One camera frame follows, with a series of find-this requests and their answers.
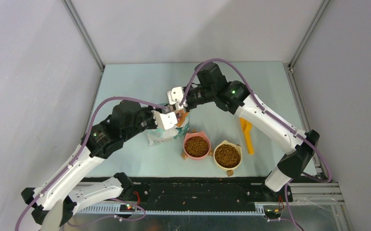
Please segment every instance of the cat food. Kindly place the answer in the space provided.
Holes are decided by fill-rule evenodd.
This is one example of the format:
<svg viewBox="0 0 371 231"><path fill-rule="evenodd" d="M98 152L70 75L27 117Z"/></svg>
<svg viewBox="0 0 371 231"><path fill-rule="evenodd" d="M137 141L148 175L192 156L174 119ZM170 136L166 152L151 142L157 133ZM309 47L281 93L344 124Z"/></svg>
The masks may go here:
<svg viewBox="0 0 371 231"><path fill-rule="evenodd" d="M202 157L207 154L209 145L201 136L195 136L185 142L184 149L192 157Z"/></svg>
<svg viewBox="0 0 371 231"><path fill-rule="evenodd" d="M228 144L223 144L215 151L215 160L223 167L233 168L240 163L241 156L236 148Z"/></svg>

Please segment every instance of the light blue table surface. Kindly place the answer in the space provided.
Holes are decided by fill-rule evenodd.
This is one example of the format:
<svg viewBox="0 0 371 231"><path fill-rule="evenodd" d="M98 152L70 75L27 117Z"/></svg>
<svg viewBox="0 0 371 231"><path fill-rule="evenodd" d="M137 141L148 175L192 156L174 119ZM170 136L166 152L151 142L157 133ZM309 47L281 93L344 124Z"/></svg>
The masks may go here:
<svg viewBox="0 0 371 231"><path fill-rule="evenodd" d="M167 91L185 86L197 63L177 64L109 64L105 68L95 107L111 96L127 96L153 103L167 102ZM259 98L292 124L302 127L299 114L281 62L241 62L234 65L242 72ZM238 75L225 64L219 64L228 81L239 80ZM108 102L96 116L95 123L106 118L119 102ZM254 155L249 155L239 118L223 112L215 103L200 105L190 115L190 127L203 130L212 147L223 140L241 144L242 163L234 171L234 177L267 176L284 153L264 133L251 130ZM87 177L112 176L125 172L138 177L226 177L212 157L203 160L181 158L184 139L149 146L146 133L127 141L123 148L113 153ZM305 172L315 175L311 161Z"/></svg>

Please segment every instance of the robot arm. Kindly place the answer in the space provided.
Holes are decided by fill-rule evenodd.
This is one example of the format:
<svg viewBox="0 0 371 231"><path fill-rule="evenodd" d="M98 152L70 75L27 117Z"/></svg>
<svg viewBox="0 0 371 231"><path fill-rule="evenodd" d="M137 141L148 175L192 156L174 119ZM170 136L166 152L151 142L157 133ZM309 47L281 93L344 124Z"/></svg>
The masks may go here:
<svg viewBox="0 0 371 231"><path fill-rule="evenodd" d="M123 143L146 129L155 129L177 123L175 113L164 114L160 109L151 106L141 107L139 103L121 101L113 108L112 114L104 121L94 125L90 131L88 142L80 153L76 162L71 160L77 155L79 144L71 157L59 170L43 185L37 188L26 188L21 196L29 204L38 198L33 205L32 216L36 223L42 224L49 210L59 200L63 200L63 218L61 225L65 224L79 210L110 198L121 197L123 200L132 195L133 183L124 173L117 173L108 180L79 190L74 187L93 168L101 164L116 150L123 147ZM56 178L61 171L67 171ZM56 178L55 183L45 192L40 194L47 184Z"/></svg>
<svg viewBox="0 0 371 231"><path fill-rule="evenodd" d="M219 66L215 63L209 63L202 67L197 76L200 84L197 87L190 88L183 105L180 105L180 102L185 88L174 88L168 92L169 103L174 109L189 111L198 105L215 102L221 110L251 122L269 136L285 153L265 180L265 185L271 190L278 192L284 184L301 175L313 156L313 150L299 139L297 135L301 135L310 141L311 144L316 145L319 139L317 132L314 130L305 132L293 126L266 106L255 95L258 102L264 107L264 110L261 110L250 95L247 87L239 81L227 82ZM296 133L291 133L270 114L289 125Z"/></svg>

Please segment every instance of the cable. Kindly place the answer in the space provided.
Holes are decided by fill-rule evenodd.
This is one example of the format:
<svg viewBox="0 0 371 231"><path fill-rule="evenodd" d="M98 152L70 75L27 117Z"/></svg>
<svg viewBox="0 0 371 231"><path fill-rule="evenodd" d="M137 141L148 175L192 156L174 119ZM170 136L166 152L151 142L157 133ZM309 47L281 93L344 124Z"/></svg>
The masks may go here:
<svg viewBox="0 0 371 231"><path fill-rule="evenodd" d="M133 194L135 194L137 196L137 205L140 204L140 195L137 191L134 191Z"/></svg>
<svg viewBox="0 0 371 231"><path fill-rule="evenodd" d="M279 195L279 199L278 200L280 200L279 210L283 210L285 208L285 205L283 204L282 196Z"/></svg>
<svg viewBox="0 0 371 231"><path fill-rule="evenodd" d="M296 229L299 229L299 226L297 225L295 218L293 217L293 213L291 211L291 207L289 206L289 200L288 200L288 184L291 182L290 180L288 183L285 184L285 201L286 201L286 207L288 208L289 215L291 216L292 223L295 225Z"/></svg>
<svg viewBox="0 0 371 231"><path fill-rule="evenodd" d="M137 221L137 220L143 219L146 216L145 209L142 208L142 207L140 207L140 206L138 206L138 205L130 204L130 203L126 202L126 201L122 201L122 200L119 200L119 199L116 199L116 198L111 198L111 200L120 202L122 204L131 205L133 207L136 207L136 208L140 209L143 212L143 215L141 217L135 218L135 219L122 218L122 217L119 217L118 215L107 215L107 216L103 216L101 218L98 218L96 220L93 220L93 221L91 221L89 223L86 223L86 224L83 224L83 225L74 225L74 224L71 224L69 222L67 222L67 224L69 226L71 226L71 227L74 227L74 228L83 228L83 227L86 227L88 225L92 225L94 223L97 223L98 221L103 220L103 219L106 219L106 218L119 218L119 221L122 221L122 220L126 220L126 221Z"/></svg>
<svg viewBox="0 0 371 231"><path fill-rule="evenodd" d="M191 87L191 84L193 83L193 80L194 78L197 76L197 73L201 70L201 68L203 66L205 66L206 64L210 63L210 62L222 62L222 63L225 63L227 64L228 66L230 66L232 69L234 69L234 71L239 75L239 77L241 78L241 80L244 82L245 86L247 87L249 93L251 94L251 97L253 99L253 101L255 102L255 104L262 110L264 111L264 113L268 114L271 118L273 118L275 121L277 121L278 123L280 123L283 127L285 127L289 132L291 132L292 134L294 134L296 137L298 137L299 139L301 139L303 142L305 142L307 145L309 145L309 147L311 147L313 149L313 151L315 151L316 155L318 155L318 157L320 158L322 164L325 166L326 168L326 175L327 175L327 180L321 180L321 179L318 179L318 178L315 178L307 173L303 173L306 177L309 177L313 180L316 180L318 182L321 182L321 183L328 183L331 181L331 171L330 171L330 168L329 166L327 165L327 162L326 162L326 159L323 157L322 153L319 152L319 150L312 144L310 143L306 138L304 138L302 135L300 134L297 134L297 132L291 128L289 125L287 125L285 122L283 122L281 119L279 119L278 117L276 117L276 115L272 114L270 111L265 111L265 107L262 106L258 99L256 98L255 96L255 93L252 91L251 87L249 86L247 80L245 79L245 77L242 75L242 73L232 64L230 63L229 61L225 60L225 59L220 59L220 58L214 58L214 59L209 59L205 62L202 62L200 65L198 65L198 67L196 68L196 70L194 71L193 75L191 76L191 79L190 81L188 82L187 84L187 87L185 88L185 91L184 91L184 97L183 99L181 100L180 102L180 106L184 104L184 101L186 100L186 97L188 95L188 91L190 90L190 87Z"/></svg>
<svg viewBox="0 0 371 231"><path fill-rule="evenodd" d="M95 109L95 111L93 112L93 116L91 118L91 121L89 123L89 127L88 127L88 130L86 131L86 136L85 136L85 139L83 140L82 142L82 145L78 151L78 153L75 155L75 157L72 158L72 160L69 162L69 165L73 165L75 163L75 161L79 158L80 154L82 153L83 149L85 148L86 146L86 143L88 142L88 139L89 139L89 136L90 136L90 131L92 129L92 126L93 126L93 123L94 123L94 120L95 120L95 117L97 115L97 113L99 112L100 108L105 105L107 102L109 101L113 101L113 100L128 100L128 101L133 101L133 102L138 102L138 103L142 103L142 104L146 104L146 105L150 105L150 106L153 106L155 108L160 108L160 109L166 109L166 107L164 106L161 106L161 105L158 105L158 104L155 104L155 103L150 103L150 102L147 102L147 101L143 101L143 100L139 100L139 99L135 99L135 98L131 98L131 97L121 97L121 96L114 96L114 97L110 97L110 98L107 98L105 100L103 100L98 106L97 108ZM61 178L61 176L63 174L65 174L65 172L68 171L68 166L66 166L64 169L61 170L61 172L59 172L58 175L56 175L54 177L54 179L52 179L52 181L50 181L48 183L47 186L45 186L42 191L37 195L37 197L35 197L31 203L28 204L28 206L24 209L24 211L21 213L20 217L18 218L17 220L17 223L15 225L15 231L19 231L19 227L21 225L21 221L22 219L24 218L25 214L27 213L27 211L36 203L37 200L39 200L41 197L43 197L46 193L46 191L59 179Z"/></svg>
<svg viewBox="0 0 371 231"><path fill-rule="evenodd" d="M269 219L267 216L265 216L265 217L263 217L263 218L265 218L265 219L267 220L267 222L270 222L270 221L281 221L281 220L287 220L287 221L293 223L293 224L296 226L296 228L299 228L301 231L305 231L304 228L303 228L300 224L298 224L298 223L296 223L296 222L294 223L293 221L291 221L291 220L289 220L289 219L287 219L287 218Z"/></svg>

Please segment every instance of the gray wall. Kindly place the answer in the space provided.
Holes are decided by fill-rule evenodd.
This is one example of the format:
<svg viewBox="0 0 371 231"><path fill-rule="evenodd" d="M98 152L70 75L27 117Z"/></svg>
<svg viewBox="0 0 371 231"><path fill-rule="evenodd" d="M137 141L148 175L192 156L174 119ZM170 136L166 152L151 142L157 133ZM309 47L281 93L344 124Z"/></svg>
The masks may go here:
<svg viewBox="0 0 371 231"><path fill-rule="evenodd" d="M0 0L0 231L76 148L98 79L60 0ZM21 230L38 229L28 213Z"/></svg>
<svg viewBox="0 0 371 231"><path fill-rule="evenodd" d="M289 62L322 0L74 0L106 64Z"/></svg>
<svg viewBox="0 0 371 231"><path fill-rule="evenodd" d="M356 230L371 230L371 1L332 1L294 75Z"/></svg>

